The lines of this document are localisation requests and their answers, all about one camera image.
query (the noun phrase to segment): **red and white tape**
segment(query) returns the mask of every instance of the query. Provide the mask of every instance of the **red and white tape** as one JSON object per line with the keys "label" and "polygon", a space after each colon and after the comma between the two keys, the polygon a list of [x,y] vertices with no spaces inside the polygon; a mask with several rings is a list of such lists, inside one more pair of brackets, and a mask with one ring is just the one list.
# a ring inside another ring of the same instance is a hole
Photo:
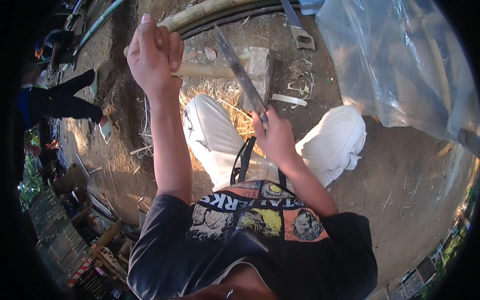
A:
{"label": "red and white tape", "polygon": [[88,269],[88,267],[92,264],[92,261],[93,260],[91,258],[89,258],[84,262],[83,265],[80,266],[80,268],[77,270],[77,272],[75,272],[75,274],[69,280],[69,282],[68,282],[69,287],[72,288],[77,283],[80,276],[82,276],[82,274],[85,273],[85,270]]}

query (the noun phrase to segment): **black hose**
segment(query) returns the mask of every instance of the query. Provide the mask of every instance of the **black hose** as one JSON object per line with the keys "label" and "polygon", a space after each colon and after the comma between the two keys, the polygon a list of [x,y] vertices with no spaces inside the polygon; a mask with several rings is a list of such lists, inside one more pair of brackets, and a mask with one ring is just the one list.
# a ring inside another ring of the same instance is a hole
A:
{"label": "black hose", "polygon": [[[294,9],[300,9],[300,4],[292,4],[292,7]],[[216,19],[216,20],[214,20],[210,23],[207,23],[205,25],[196,27],[196,28],[182,34],[180,36],[180,38],[182,40],[185,40],[187,38],[190,38],[192,36],[195,36],[195,35],[203,32],[205,30],[211,29],[213,27],[213,25],[215,25],[215,24],[220,26],[220,25],[223,25],[223,24],[227,24],[227,23],[237,21],[239,19],[246,18],[248,16],[257,16],[257,15],[262,15],[262,14],[266,14],[266,13],[282,12],[282,11],[283,11],[283,7],[281,5],[268,6],[268,7],[262,7],[262,8],[259,8],[259,9],[243,11],[243,12],[235,14],[233,16],[225,17],[225,18],[222,18],[222,19]]]}
{"label": "black hose", "polygon": [[264,0],[264,1],[256,1],[256,2],[251,2],[247,4],[242,4],[234,7],[227,8],[225,10],[215,12],[213,14],[210,14],[208,16],[205,16],[203,18],[200,18],[198,20],[195,20],[193,22],[187,23],[184,26],[178,28],[176,31],[180,33],[180,35],[183,35],[195,28],[198,28],[202,25],[214,22],[216,20],[226,18],[233,16],[237,13],[241,12],[246,12],[246,11],[251,11],[251,10],[256,10],[259,8],[264,8],[268,6],[275,6],[275,5],[281,5],[280,0]]}

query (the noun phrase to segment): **knife handle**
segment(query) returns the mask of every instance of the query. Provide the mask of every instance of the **knife handle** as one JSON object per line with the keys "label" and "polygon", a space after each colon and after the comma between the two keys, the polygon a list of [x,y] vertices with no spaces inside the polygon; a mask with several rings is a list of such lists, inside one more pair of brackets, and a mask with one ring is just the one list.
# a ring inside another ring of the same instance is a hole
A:
{"label": "knife handle", "polygon": [[262,113],[259,113],[258,114],[258,117],[260,118],[260,121],[262,121],[262,126],[263,128],[265,129],[265,131],[268,130],[268,118],[267,118],[267,115],[262,112]]}

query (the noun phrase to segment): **green foliage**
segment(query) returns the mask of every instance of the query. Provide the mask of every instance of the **green foliage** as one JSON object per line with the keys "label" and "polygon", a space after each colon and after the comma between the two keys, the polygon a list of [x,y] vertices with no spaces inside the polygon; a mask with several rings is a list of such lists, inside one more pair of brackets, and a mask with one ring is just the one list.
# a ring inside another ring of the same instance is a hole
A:
{"label": "green foliage", "polygon": [[[26,143],[32,145],[40,145],[38,138],[38,128],[29,129],[25,134]],[[39,175],[34,175],[38,172],[36,166],[36,157],[31,155],[29,152],[25,154],[25,168],[24,168],[24,180],[19,184],[20,195],[27,201],[28,204],[31,203],[33,197],[43,189],[42,177]]]}
{"label": "green foliage", "polygon": [[446,269],[450,266],[450,264],[453,261],[453,258],[458,253],[458,250],[460,249],[460,246],[462,244],[462,241],[467,234],[467,228],[461,223],[461,229],[457,233],[457,235],[450,241],[450,243],[444,248],[443,251],[443,256],[445,261],[445,265],[442,260],[439,260],[437,263],[437,273],[435,274],[435,277],[430,280],[430,282],[424,286],[421,290],[419,290],[415,296],[412,298],[413,300],[427,300],[430,298],[430,296],[433,294],[433,291],[437,289],[437,287],[441,284],[443,281],[445,274],[446,274]]}

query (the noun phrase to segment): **fingernail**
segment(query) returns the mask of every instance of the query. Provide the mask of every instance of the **fingernail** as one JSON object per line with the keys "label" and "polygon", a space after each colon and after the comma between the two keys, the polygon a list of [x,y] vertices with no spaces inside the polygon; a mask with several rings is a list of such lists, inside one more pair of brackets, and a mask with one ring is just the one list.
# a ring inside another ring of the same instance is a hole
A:
{"label": "fingernail", "polygon": [[142,20],[140,23],[145,24],[145,23],[150,23],[152,21],[152,15],[149,13],[146,13],[142,16]]}

